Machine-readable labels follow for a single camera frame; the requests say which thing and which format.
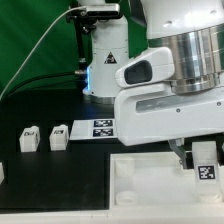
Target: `small white block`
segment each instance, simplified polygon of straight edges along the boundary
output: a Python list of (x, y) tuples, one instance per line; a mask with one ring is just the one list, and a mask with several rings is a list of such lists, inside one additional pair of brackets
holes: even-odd
[(2, 183), (4, 178), (5, 176), (4, 176), (3, 166), (2, 166), (2, 163), (0, 163), (0, 184)]
[(40, 143), (39, 128), (36, 126), (25, 128), (19, 138), (19, 142), (21, 152), (35, 152)]
[(54, 127), (50, 135), (51, 151), (65, 150), (68, 144), (68, 126), (61, 125)]

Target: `black cable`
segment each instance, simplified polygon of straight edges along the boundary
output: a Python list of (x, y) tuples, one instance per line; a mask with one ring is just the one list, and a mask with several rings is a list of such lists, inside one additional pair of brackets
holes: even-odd
[[(39, 88), (44, 88), (44, 87), (62, 85), (62, 84), (67, 84), (67, 83), (76, 83), (76, 82), (83, 82), (83, 81), (82, 80), (71, 80), (71, 81), (66, 81), (66, 82), (59, 82), (59, 83), (54, 83), (54, 84), (36, 86), (36, 87), (32, 87), (32, 88), (29, 88), (29, 89), (25, 89), (25, 90), (19, 91), (19, 93), (21, 93), (21, 92), (27, 92), (27, 91), (30, 91), (30, 90), (33, 90), (33, 89), (39, 89)], [(14, 94), (16, 94), (16, 93), (14, 92), (14, 93), (11, 93), (10, 95), (7, 95), (7, 98), (11, 97)]]
[(41, 76), (37, 76), (37, 77), (33, 77), (31, 79), (27, 79), (21, 83), (19, 83), (18, 85), (14, 86), (7, 94), (6, 94), (6, 98), (13, 94), (14, 92), (16, 92), (18, 89), (20, 89), (21, 87), (28, 85), (32, 82), (35, 81), (39, 81), (39, 80), (43, 80), (43, 79), (50, 79), (50, 78), (57, 78), (57, 77), (64, 77), (64, 76), (75, 76), (74, 72), (65, 72), (65, 73), (57, 73), (57, 74), (50, 74), (50, 75), (41, 75)]

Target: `black tag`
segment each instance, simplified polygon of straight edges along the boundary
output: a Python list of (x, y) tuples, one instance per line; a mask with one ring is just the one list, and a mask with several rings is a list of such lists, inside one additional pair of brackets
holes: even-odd
[(31, 136), (31, 135), (34, 135), (34, 132), (32, 131), (32, 132), (25, 132), (24, 133), (24, 136)]
[(97, 120), (94, 121), (94, 128), (112, 127), (113, 120)]
[(114, 131), (112, 128), (93, 130), (93, 137), (108, 137), (108, 136), (114, 136)]
[(214, 166), (198, 166), (198, 173), (200, 180), (214, 180), (216, 178)]
[(62, 135), (64, 133), (64, 130), (57, 130), (54, 132), (55, 135)]
[(117, 61), (113, 54), (110, 52), (104, 64), (117, 64)]

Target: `metal cylinder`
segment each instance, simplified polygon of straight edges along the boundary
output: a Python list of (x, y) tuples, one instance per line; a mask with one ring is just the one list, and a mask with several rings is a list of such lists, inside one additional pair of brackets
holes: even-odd
[(202, 91), (219, 84), (219, 73), (224, 70), (224, 24), (148, 42), (150, 48), (168, 47), (172, 51), (173, 92)]

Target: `black table surface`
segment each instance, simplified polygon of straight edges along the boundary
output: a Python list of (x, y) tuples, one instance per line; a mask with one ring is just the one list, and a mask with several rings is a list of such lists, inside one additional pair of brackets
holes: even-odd
[[(51, 152), (54, 126), (74, 120), (113, 118), (113, 106), (82, 99), (79, 90), (18, 93), (0, 105), (0, 213), (109, 209), (110, 155), (169, 150), (167, 143), (125, 147), (117, 139), (70, 141)], [(37, 152), (21, 153), (24, 128), (40, 128)]]

